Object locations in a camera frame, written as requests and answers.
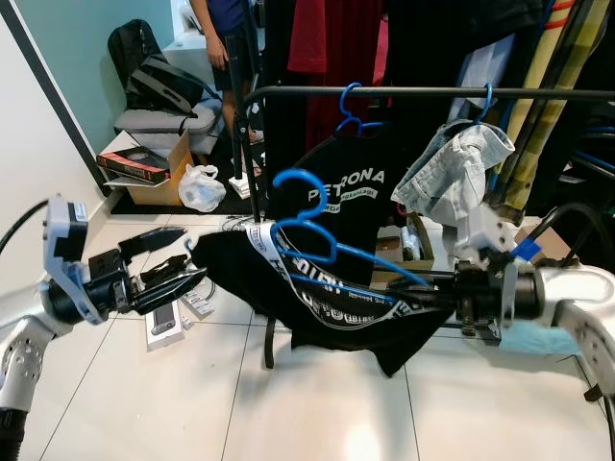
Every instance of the white wall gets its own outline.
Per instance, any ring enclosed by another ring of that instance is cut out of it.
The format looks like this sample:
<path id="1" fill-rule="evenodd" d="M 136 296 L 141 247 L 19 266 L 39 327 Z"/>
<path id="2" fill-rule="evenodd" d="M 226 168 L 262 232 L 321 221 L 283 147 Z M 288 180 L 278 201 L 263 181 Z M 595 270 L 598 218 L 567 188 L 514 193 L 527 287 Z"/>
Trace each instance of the white wall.
<path id="1" fill-rule="evenodd" d="M 85 203 L 91 216 L 104 196 L 2 17 L 0 61 L 0 234 L 32 205 L 57 193 Z M 0 255 L 0 293 L 36 282 L 42 274 L 44 213 L 33 216 Z"/>

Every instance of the white tile floor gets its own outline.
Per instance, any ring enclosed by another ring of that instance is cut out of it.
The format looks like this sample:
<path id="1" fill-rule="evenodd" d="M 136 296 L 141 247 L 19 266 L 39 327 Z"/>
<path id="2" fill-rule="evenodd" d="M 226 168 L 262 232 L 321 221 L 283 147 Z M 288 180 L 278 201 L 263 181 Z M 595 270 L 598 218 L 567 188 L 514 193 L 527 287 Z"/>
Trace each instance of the white tile floor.
<path id="1" fill-rule="evenodd" d="M 114 218 L 87 253 L 164 224 L 197 236 L 216 231 L 220 218 Z M 427 227 L 445 269 L 438 225 Z M 131 270 L 182 251 L 176 243 L 138 257 Z M 439 331 L 386 379 L 369 352 L 291 352 L 279 328 L 276 368 L 267 371 L 263 319 L 221 289 L 212 304 L 215 313 L 184 341 L 156 352 L 145 351 L 134 316 L 80 325 L 54 342 L 20 459 L 609 459 L 606 420 L 584 401 L 574 358 L 501 352 Z"/>

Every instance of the clothes rack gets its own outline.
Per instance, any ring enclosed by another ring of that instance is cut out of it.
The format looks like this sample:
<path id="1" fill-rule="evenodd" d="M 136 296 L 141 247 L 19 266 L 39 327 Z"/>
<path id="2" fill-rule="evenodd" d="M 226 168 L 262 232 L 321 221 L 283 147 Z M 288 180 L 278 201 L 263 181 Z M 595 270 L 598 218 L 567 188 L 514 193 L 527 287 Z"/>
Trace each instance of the clothes rack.
<path id="1" fill-rule="evenodd" d="M 260 222 L 260 208 L 258 205 L 258 192 L 254 168 L 252 168 L 252 149 L 250 146 L 250 136 L 248 132 L 248 112 L 247 109 L 253 103 L 262 104 L 267 96 L 284 97 L 308 97 L 308 96 L 330 96 L 340 97 L 345 86 L 264 86 L 253 90 L 245 98 L 242 94 L 242 85 L 237 64 L 237 52 L 234 43 L 227 43 L 227 53 L 229 55 L 229 67 L 234 87 L 235 99 L 235 132 L 239 137 L 239 145 L 242 149 L 234 150 L 235 178 L 241 179 L 241 164 L 239 155 L 243 154 L 246 164 L 246 176 L 250 187 L 250 201 L 255 223 Z M 485 98 L 486 88 L 471 87 L 401 87 L 401 86 L 362 86 L 354 88 L 348 93 L 348 97 L 353 98 Z M 586 90 L 586 89 L 550 89 L 550 88 L 493 88 L 492 96 L 499 99 L 542 99 L 542 100 L 565 100 L 582 101 L 596 103 L 604 101 L 615 101 L 615 91 L 605 90 Z M 264 343 L 265 366 L 268 369 L 274 367 L 273 357 L 273 337 L 275 332 L 276 319 L 270 317 L 267 321 Z"/>

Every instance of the black t-shirt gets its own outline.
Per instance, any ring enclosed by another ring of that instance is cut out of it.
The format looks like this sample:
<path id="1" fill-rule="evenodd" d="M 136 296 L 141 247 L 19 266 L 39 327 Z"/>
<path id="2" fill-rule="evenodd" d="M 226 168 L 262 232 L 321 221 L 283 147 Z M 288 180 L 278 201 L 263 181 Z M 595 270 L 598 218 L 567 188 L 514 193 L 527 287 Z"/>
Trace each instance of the black t-shirt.
<path id="1" fill-rule="evenodd" d="M 292 348 L 314 345 L 369 350 L 382 371 L 392 376 L 453 312 L 452 305 L 434 305 L 417 295 L 370 290 L 340 280 L 305 259 L 280 255 L 268 230 L 265 224 L 250 228 L 250 237 L 244 231 L 203 235 L 192 260 L 207 267 L 211 280 L 256 313 L 273 316 L 292 329 Z M 290 245 L 286 239 L 278 241 Z M 349 293 L 291 276 L 357 291 Z"/>
<path id="2" fill-rule="evenodd" d="M 376 250 L 379 228 L 396 214 L 390 197 L 406 172 L 405 153 L 393 146 L 393 139 L 388 129 L 372 137 L 333 137 L 295 164 L 316 175 L 329 194 L 327 209 L 312 221 L 339 243 L 370 254 Z M 272 202 L 279 216 L 296 216 L 318 205 L 319 194 L 304 182 L 285 182 L 272 195 Z M 329 253 L 328 244 L 313 231 L 289 229 L 286 235 L 304 253 Z M 373 271 L 371 262 L 344 254 L 325 267 L 341 279 L 360 284 L 369 284 Z"/>

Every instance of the teal wall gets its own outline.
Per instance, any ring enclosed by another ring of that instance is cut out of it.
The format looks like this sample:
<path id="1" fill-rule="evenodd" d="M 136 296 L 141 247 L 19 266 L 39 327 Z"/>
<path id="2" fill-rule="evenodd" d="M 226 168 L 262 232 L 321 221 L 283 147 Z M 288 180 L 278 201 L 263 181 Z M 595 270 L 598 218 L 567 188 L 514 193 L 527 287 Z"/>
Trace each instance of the teal wall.
<path id="1" fill-rule="evenodd" d="M 169 0 L 16 0 L 64 98 L 99 153 L 113 139 L 126 106 L 107 50 L 113 29 L 142 18 L 160 48 L 173 41 Z"/>

